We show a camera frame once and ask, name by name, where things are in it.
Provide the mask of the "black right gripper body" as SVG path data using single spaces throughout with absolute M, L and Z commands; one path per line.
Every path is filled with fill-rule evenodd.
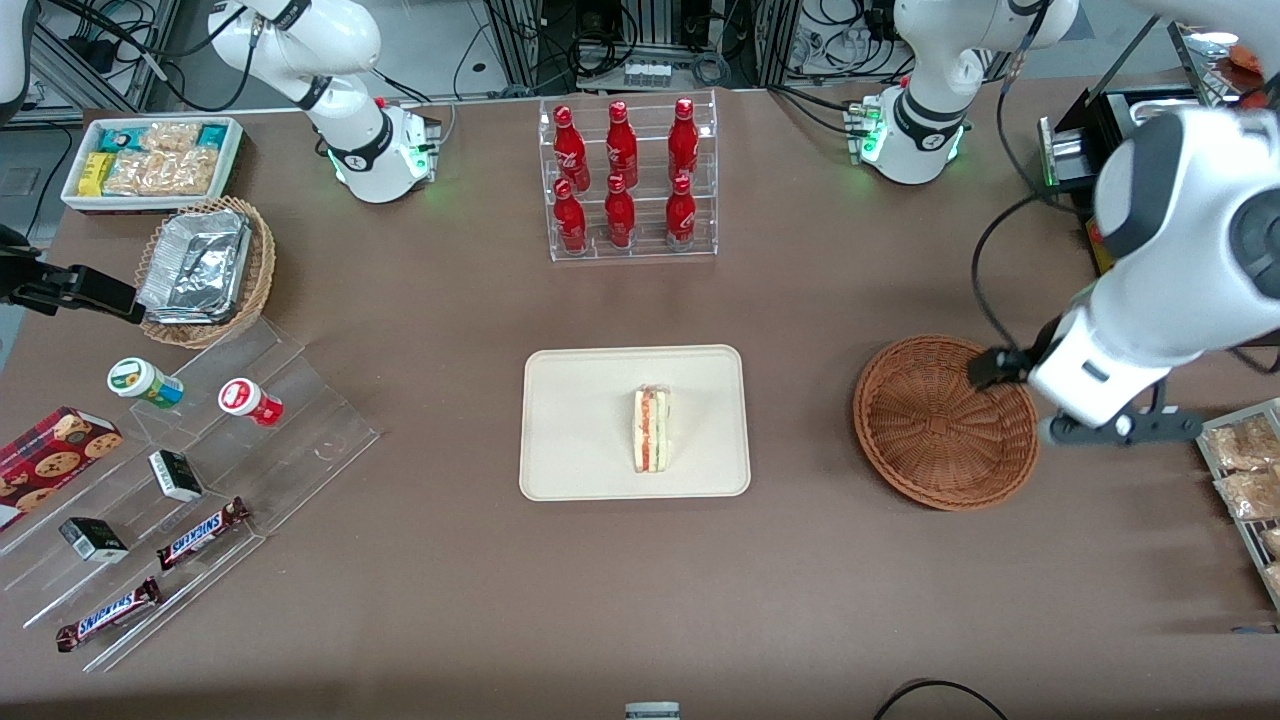
M 41 252 L 13 228 L 1 228 L 1 302 L 22 307 L 72 307 L 64 293 L 68 269 L 41 261 Z

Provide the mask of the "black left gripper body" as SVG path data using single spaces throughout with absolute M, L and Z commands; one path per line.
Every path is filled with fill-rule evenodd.
M 968 361 L 966 379 L 974 391 L 986 391 L 1025 383 L 1032 368 L 1032 360 L 1020 348 L 989 347 Z

